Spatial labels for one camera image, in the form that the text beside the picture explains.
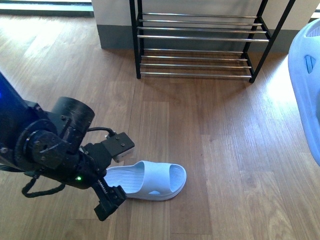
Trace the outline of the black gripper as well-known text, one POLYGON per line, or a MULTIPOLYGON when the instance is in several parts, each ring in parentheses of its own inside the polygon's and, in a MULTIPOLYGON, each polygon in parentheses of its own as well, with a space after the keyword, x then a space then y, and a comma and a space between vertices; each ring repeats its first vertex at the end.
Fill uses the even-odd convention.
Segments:
POLYGON ((104 177, 113 160, 100 143, 89 143, 71 152, 66 143, 37 146, 39 175, 78 189, 93 188, 99 204, 94 211, 100 221, 106 220, 126 200, 123 188, 109 186, 104 177))

